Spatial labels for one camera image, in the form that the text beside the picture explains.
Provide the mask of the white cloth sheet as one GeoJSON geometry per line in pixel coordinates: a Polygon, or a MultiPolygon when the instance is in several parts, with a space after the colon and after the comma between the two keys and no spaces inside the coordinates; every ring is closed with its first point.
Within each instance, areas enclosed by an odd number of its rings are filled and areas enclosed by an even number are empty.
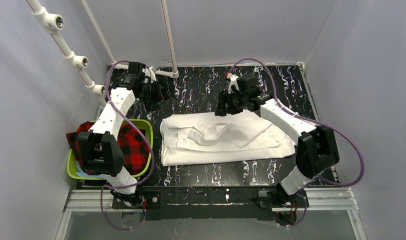
{"type": "Polygon", "coordinates": [[[160,132],[164,167],[280,159],[295,153],[288,135],[248,110],[228,116],[174,114],[162,120],[160,132]]]}

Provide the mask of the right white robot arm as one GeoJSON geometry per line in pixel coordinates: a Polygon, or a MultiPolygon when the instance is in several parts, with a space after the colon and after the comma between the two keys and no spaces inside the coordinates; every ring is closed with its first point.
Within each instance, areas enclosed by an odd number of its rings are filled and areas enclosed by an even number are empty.
{"type": "Polygon", "coordinates": [[[296,144],[295,167],[275,186],[257,197],[274,206],[293,204],[306,185],[340,161],[334,131],[327,126],[302,120],[283,106],[273,93],[263,92],[256,78],[247,74],[226,75],[228,87],[218,94],[216,116],[236,115],[248,110],[271,122],[296,144]]]}

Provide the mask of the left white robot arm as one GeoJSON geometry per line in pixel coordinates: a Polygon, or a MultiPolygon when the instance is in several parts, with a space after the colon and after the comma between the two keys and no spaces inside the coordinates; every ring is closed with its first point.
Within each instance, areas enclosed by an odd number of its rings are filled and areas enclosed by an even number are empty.
{"type": "Polygon", "coordinates": [[[152,172],[155,161],[152,145],[126,114],[137,99],[152,106],[167,100],[169,93],[167,83],[158,81],[154,70],[141,62],[128,62],[126,75],[111,80],[114,68],[120,63],[121,61],[115,62],[106,75],[104,87],[107,90],[107,104],[90,129],[78,134],[77,143],[82,170],[102,177],[107,181],[105,187],[110,189],[114,196],[127,199],[135,205],[142,199],[136,193],[137,187],[148,177],[137,180],[126,169],[126,153],[118,142],[118,135],[123,123],[135,130],[144,142],[144,148],[149,151],[149,171],[152,172]]]}

